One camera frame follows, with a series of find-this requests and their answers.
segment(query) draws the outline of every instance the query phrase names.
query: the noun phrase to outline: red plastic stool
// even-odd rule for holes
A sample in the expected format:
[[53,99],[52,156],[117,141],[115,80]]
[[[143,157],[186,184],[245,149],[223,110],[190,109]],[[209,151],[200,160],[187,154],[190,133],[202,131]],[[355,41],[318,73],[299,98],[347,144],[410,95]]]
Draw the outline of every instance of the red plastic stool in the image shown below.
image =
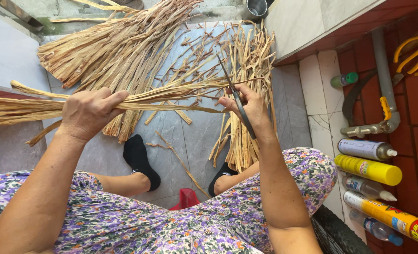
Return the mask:
[[181,210],[189,208],[194,205],[198,205],[200,201],[196,198],[196,193],[190,188],[182,188],[179,190],[179,203],[172,208],[170,211]]

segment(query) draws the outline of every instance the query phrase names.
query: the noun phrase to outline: woman's right hand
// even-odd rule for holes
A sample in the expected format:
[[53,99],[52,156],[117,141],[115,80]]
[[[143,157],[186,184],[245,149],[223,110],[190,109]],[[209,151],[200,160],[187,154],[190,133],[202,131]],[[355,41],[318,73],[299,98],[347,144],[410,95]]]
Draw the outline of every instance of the woman's right hand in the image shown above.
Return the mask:
[[[262,97],[245,84],[235,84],[234,86],[238,91],[240,91],[241,100],[247,102],[243,109],[245,110],[248,120],[253,127],[256,137],[276,138],[272,124],[269,120],[269,115],[267,114],[267,105],[265,104]],[[232,94],[231,89],[228,89],[227,93]],[[225,106],[227,109],[233,111],[243,122],[239,108],[237,107],[236,101],[234,99],[229,97],[221,97],[218,99],[218,102]]]

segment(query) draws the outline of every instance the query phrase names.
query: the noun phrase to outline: black sock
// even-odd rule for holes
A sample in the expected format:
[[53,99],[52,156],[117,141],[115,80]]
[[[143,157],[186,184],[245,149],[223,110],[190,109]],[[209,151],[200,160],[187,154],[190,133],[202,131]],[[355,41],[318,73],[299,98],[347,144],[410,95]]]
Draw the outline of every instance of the black sock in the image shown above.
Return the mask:
[[140,172],[149,178],[149,191],[159,188],[160,176],[149,165],[146,147],[140,135],[137,134],[125,142],[123,157],[132,168],[132,173]]
[[237,174],[239,174],[239,172],[230,169],[228,167],[228,162],[225,162],[223,164],[222,168],[220,169],[220,171],[215,175],[215,177],[213,178],[212,182],[209,185],[209,195],[211,195],[212,197],[216,196],[216,194],[213,192],[213,187],[215,185],[215,182],[217,181],[217,179],[220,176],[223,176],[223,175],[237,175]]

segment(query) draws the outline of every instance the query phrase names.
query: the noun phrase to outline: green bottle cap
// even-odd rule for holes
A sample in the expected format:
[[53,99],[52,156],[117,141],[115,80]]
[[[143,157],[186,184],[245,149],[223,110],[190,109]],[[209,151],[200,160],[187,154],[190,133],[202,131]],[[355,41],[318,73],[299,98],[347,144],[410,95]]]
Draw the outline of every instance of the green bottle cap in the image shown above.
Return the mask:
[[353,84],[358,81],[358,74],[356,72],[350,72],[346,75],[346,81]]

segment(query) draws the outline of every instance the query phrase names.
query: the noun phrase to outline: white cap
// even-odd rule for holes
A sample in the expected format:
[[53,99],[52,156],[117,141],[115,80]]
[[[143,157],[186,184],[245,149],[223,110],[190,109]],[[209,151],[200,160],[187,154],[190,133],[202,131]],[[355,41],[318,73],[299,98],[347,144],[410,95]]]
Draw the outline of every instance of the white cap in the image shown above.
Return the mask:
[[381,199],[384,199],[386,201],[397,201],[398,200],[396,197],[393,196],[393,194],[391,194],[390,192],[385,191],[385,190],[382,190],[379,195],[380,195]]
[[398,152],[397,151],[394,151],[392,149],[389,149],[388,151],[386,151],[386,154],[388,156],[396,156],[396,155],[398,155]]

